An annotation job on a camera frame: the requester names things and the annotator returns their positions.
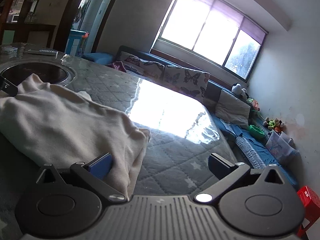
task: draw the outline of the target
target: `throw pillow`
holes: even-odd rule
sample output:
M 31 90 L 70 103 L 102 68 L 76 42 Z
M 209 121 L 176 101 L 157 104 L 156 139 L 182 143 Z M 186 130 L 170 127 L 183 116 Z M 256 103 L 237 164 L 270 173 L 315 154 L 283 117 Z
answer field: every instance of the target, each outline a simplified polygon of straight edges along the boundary
M 164 65 L 158 62 L 143 60 L 124 51 L 121 52 L 119 61 L 123 62 L 127 70 L 136 74 L 152 78 L 155 81 L 160 81 L 163 78 Z
M 163 86 L 203 103 L 209 78 L 210 74 L 203 71 L 168 65 Z
M 221 90 L 219 101 L 216 105 L 215 115 L 226 122 L 239 125 L 248 130 L 248 117 L 250 106 L 230 93 Z

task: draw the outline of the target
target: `round metal bowl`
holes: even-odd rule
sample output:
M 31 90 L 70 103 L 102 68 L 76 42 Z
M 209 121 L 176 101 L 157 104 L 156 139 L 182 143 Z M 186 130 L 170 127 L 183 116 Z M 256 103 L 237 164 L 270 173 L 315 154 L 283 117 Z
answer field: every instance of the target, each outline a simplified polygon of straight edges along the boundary
M 39 76 L 43 82 L 67 85 L 76 76 L 73 69 L 49 62 L 21 62 L 0 68 L 0 75 L 18 86 L 32 73 Z

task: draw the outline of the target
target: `gray cushion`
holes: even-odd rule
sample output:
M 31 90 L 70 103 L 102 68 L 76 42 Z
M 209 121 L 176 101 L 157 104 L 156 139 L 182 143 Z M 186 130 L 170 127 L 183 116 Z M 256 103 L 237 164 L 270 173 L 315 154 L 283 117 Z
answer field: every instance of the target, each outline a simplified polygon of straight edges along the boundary
M 226 122 L 237 124 L 243 129 L 248 129 L 249 113 L 249 105 L 230 93 L 224 90 L 221 91 L 219 101 L 216 105 L 216 117 Z

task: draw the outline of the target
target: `window sill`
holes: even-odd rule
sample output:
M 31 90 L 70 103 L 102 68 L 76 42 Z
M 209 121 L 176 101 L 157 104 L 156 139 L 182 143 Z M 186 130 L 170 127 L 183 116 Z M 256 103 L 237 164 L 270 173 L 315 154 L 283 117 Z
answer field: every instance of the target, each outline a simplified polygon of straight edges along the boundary
M 163 53 L 169 54 L 173 57 L 176 57 L 180 60 L 183 60 L 197 68 L 202 69 L 203 71 L 209 72 L 211 75 L 223 80 L 228 84 L 239 83 L 242 87 L 247 88 L 248 85 L 242 81 L 241 79 L 237 78 L 233 74 L 229 73 L 228 71 L 224 70 L 220 66 L 208 61 L 207 59 L 200 57 L 197 54 L 194 54 L 188 50 L 185 50 L 181 47 L 178 47 L 172 43 L 167 41 L 157 39 L 156 43 L 153 46 L 153 49 L 159 50 Z

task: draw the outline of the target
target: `pink cloth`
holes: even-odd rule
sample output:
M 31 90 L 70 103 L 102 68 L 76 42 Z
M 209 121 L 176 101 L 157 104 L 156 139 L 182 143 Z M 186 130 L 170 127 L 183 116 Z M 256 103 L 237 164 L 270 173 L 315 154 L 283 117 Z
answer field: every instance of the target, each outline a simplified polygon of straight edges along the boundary
M 126 69 L 124 68 L 124 65 L 123 65 L 122 61 L 116 61 L 116 62 L 113 62 L 111 64 L 108 64 L 107 66 L 111 67 L 111 68 L 114 68 L 116 70 L 120 70 L 122 72 L 126 72 L 127 73 Z

